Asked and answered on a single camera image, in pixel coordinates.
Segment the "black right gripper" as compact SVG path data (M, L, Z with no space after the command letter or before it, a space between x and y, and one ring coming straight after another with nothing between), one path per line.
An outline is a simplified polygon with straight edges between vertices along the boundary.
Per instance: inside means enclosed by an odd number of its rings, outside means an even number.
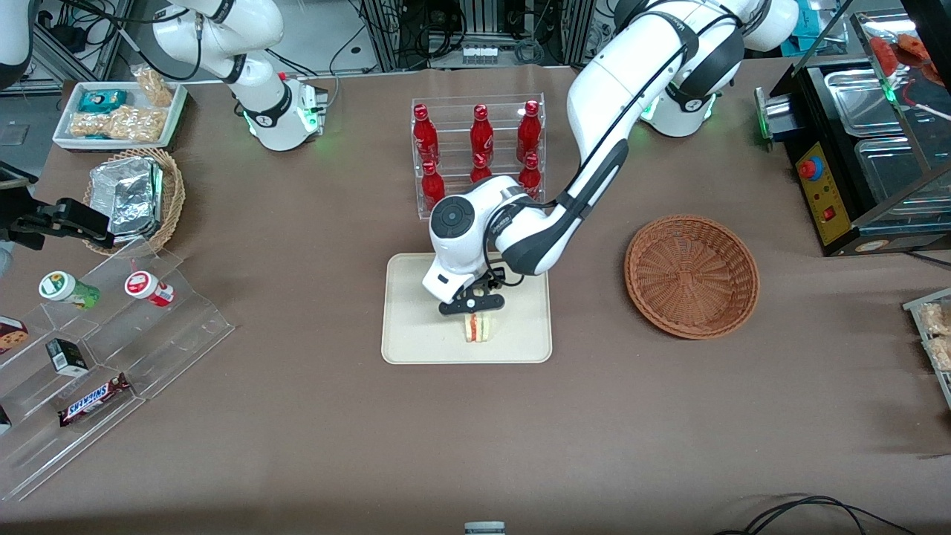
M43 214L51 223L34 223L33 218L44 207ZM22 228L30 224L30 229ZM45 206L28 190L1 190L1 241L43 250L45 237L74 238L88 241L95 247L113 248L115 236L108 230L109 217L72 198L61 198Z

